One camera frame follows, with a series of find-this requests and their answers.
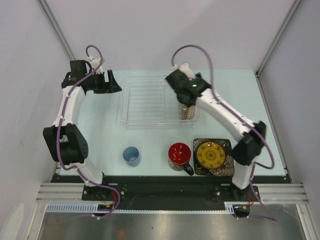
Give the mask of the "brown lattice pattern bowl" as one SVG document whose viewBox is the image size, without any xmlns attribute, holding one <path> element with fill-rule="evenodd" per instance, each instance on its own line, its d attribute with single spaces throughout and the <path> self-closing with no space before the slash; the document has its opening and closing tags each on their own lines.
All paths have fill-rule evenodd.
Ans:
<svg viewBox="0 0 320 240">
<path fill-rule="evenodd" d="M 196 107 L 193 106 L 186 106 L 185 104 L 182 104 L 180 106 L 179 111 L 179 119 L 182 121 L 188 121 L 193 120 L 196 115 Z"/>
</svg>

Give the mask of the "black skull mug red inside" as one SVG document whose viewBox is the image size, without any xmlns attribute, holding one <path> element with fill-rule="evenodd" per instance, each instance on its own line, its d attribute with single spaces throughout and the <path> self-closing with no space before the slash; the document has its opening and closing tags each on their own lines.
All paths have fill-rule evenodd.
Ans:
<svg viewBox="0 0 320 240">
<path fill-rule="evenodd" d="M 174 171 L 185 171 L 188 175 L 195 174 L 191 164 L 192 152 L 188 145 L 182 142 L 174 143 L 168 149 L 168 164 Z"/>
</svg>

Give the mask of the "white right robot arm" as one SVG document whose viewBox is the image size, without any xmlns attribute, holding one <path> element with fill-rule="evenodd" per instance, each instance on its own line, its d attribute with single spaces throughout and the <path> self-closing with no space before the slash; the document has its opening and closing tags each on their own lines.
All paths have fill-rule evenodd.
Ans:
<svg viewBox="0 0 320 240">
<path fill-rule="evenodd" d="M 260 155 L 266 141 L 266 124 L 257 123 L 241 117 L 234 108 L 227 104 L 206 82 L 200 73 L 174 70 L 165 77 L 173 89 L 177 100 L 187 107 L 196 106 L 216 119 L 237 141 L 231 151 L 234 160 L 233 186 L 231 196 L 242 201 L 249 194 L 248 185 L 252 178 L 254 159 Z"/>
</svg>

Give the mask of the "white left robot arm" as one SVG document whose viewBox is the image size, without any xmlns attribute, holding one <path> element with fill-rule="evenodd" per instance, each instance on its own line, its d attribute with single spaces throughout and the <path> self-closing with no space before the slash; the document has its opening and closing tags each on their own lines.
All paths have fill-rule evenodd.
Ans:
<svg viewBox="0 0 320 240">
<path fill-rule="evenodd" d="M 74 170 L 85 185 L 93 188 L 100 200 L 110 196 L 111 188 L 103 183 L 104 174 L 89 159 L 89 145 L 77 124 L 88 91 L 113 94 L 122 91 L 112 70 L 103 71 L 103 58 L 70 61 L 70 71 L 61 83 L 62 101 L 52 126 L 43 129 L 43 137 L 52 159 L 66 170 Z"/>
</svg>

